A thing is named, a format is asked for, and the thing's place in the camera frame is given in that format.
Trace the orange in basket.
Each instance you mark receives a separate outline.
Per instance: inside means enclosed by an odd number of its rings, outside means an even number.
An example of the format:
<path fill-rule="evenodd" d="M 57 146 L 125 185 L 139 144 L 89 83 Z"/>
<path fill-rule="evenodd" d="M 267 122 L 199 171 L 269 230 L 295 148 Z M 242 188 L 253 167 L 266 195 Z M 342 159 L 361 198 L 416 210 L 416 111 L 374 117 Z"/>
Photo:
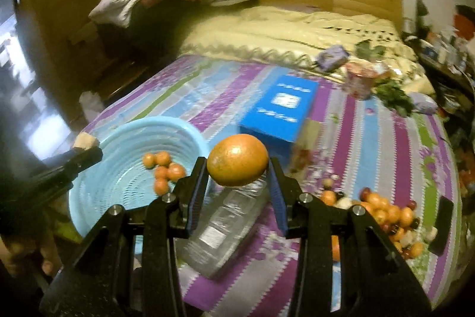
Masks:
<path fill-rule="evenodd" d="M 176 183 L 187 175 L 185 168 L 178 163 L 170 163 L 167 168 L 167 178 Z"/>

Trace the cream quilted blanket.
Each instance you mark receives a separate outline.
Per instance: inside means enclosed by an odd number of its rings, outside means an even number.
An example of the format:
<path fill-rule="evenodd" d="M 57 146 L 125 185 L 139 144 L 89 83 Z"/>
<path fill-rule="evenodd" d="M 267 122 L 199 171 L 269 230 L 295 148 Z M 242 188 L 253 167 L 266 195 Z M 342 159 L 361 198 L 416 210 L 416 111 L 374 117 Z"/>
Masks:
<path fill-rule="evenodd" d="M 404 92 L 435 92 L 415 52 L 403 43 L 394 24 L 373 15 L 252 7 L 203 18 L 191 28 L 180 54 L 276 64 L 322 74 L 316 57 L 323 50 L 341 45 L 355 59 L 356 45 L 363 41 L 370 48 L 383 48 L 381 60 Z"/>

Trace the clear plastic tray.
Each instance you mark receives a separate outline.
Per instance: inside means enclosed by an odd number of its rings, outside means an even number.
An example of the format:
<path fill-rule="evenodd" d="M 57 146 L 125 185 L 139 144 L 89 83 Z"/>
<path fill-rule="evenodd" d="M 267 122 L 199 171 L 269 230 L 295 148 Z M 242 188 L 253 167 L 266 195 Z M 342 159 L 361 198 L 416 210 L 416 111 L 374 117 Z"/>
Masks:
<path fill-rule="evenodd" d="M 250 239 L 254 224 L 269 202 L 266 177 L 241 187 L 224 187 L 200 214 L 196 230 L 176 242 L 180 261 L 213 278 Z"/>

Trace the purple packet on bed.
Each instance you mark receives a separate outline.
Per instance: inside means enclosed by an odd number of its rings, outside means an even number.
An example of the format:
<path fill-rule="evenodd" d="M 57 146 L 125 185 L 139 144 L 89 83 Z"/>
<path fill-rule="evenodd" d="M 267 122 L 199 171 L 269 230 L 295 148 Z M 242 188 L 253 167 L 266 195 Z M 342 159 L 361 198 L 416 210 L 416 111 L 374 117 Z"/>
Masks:
<path fill-rule="evenodd" d="M 334 72 L 348 60 L 349 53 L 341 45 L 333 45 L 321 51 L 316 57 L 316 63 L 323 72 Z"/>

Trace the large orange fruit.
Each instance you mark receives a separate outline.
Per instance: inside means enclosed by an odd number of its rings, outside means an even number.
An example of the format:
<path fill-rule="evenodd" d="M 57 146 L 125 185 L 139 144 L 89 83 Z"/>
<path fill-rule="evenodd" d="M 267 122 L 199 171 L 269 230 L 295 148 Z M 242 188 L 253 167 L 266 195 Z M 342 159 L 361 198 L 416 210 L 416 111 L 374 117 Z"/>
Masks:
<path fill-rule="evenodd" d="M 209 176 L 219 185 L 240 187 L 258 179 L 267 169 L 269 154 L 255 136 L 239 133 L 214 146 L 208 156 Z"/>

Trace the striped floral bed sheet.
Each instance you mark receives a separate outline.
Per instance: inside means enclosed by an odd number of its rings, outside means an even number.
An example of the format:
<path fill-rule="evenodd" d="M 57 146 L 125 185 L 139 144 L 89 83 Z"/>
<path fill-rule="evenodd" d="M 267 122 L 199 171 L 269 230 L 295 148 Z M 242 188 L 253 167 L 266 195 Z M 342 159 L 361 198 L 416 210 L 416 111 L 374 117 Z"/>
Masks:
<path fill-rule="evenodd" d="M 238 123 L 286 68 L 184 56 L 101 112 L 86 131 L 106 138 L 119 125 L 164 115 L 192 123 L 214 145 Z M 417 204 L 419 232 L 431 227 L 441 197 L 454 204 L 449 241 L 440 256 L 423 252 L 410 261 L 433 305 L 457 279 L 460 188 L 448 135 L 439 117 L 399 117 L 378 99 L 355 100 L 336 83 L 320 80 L 311 119 L 325 124 L 312 149 L 304 189 L 317 189 L 328 167 L 338 189 L 357 198 L 364 187 L 400 207 Z M 272 210 L 257 224 L 253 241 L 217 280 L 180 268 L 184 301 L 212 316 L 284 316 L 295 281 L 299 245 L 278 234 Z"/>

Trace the light blue plastic basket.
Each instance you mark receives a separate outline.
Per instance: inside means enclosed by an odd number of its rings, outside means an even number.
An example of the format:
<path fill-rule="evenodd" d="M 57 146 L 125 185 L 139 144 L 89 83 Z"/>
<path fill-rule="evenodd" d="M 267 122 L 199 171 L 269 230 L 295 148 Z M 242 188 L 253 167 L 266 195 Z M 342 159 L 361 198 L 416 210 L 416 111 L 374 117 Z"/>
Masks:
<path fill-rule="evenodd" d="M 209 153 L 208 142 L 192 124 L 175 117 L 145 117 L 119 126 L 100 140 L 102 161 L 80 172 L 69 191 L 69 213 L 81 236 L 114 204 L 125 209 L 148 205 L 156 198 L 155 176 L 142 157 L 166 151 L 190 173 L 195 161 Z"/>

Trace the blue cardboard box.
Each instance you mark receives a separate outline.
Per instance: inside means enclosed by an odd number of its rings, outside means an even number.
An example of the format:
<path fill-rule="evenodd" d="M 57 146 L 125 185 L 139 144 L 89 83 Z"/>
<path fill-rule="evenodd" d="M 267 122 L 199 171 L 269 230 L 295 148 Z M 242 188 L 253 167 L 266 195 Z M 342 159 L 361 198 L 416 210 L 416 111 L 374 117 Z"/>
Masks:
<path fill-rule="evenodd" d="M 239 121 L 239 131 L 259 139 L 288 167 L 318 88 L 316 81 L 282 75 Z"/>

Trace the white cube near phone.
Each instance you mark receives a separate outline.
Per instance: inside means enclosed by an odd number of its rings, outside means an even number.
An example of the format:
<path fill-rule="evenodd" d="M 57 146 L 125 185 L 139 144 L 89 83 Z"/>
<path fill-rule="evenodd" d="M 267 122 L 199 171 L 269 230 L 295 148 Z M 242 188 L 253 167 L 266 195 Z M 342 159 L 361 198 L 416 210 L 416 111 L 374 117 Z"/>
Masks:
<path fill-rule="evenodd" d="M 434 239 L 436 239 L 438 233 L 438 229 L 435 226 L 431 226 L 426 229 L 426 232 L 424 234 L 424 240 L 428 243 L 431 244 Z"/>

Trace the black smartphone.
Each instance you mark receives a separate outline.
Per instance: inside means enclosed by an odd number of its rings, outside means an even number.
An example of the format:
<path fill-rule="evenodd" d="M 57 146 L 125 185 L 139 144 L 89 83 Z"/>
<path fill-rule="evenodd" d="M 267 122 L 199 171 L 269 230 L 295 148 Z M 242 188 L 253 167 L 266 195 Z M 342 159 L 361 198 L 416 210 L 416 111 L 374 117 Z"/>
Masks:
<path fill-rule="evenodd" d="M 449 239 L 449 233 L 452 224 L 454 204 L 445 196 L 440 197 L 439 209 L 436 215 L 434 228 L 437 233 L 434 239 L 430 242 L 428 250 L 438 257 L 444 254 L 446 245 Z"/>

